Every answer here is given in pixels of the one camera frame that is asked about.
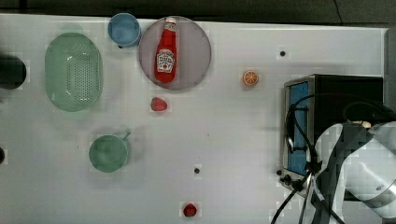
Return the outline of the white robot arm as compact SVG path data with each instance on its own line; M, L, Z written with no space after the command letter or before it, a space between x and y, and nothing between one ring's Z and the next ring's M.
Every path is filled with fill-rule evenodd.
M316 142L321 170L311 177L304 224L344 221L349 192L383 219L395 218L395 123L367 129L346 122L329 127Z

